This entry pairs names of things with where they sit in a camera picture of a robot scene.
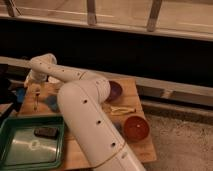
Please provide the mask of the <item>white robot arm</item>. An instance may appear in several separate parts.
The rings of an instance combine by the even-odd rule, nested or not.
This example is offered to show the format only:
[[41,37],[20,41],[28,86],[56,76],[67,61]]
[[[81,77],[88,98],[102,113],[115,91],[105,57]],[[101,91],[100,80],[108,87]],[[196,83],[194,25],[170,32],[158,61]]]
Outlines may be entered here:
[[111,91],[106,77],[58,65],[53,54],[33,57],[29,66],[32,81],[51,76],[63,82],[59,110],[93,171],[146,171],[101,107]]

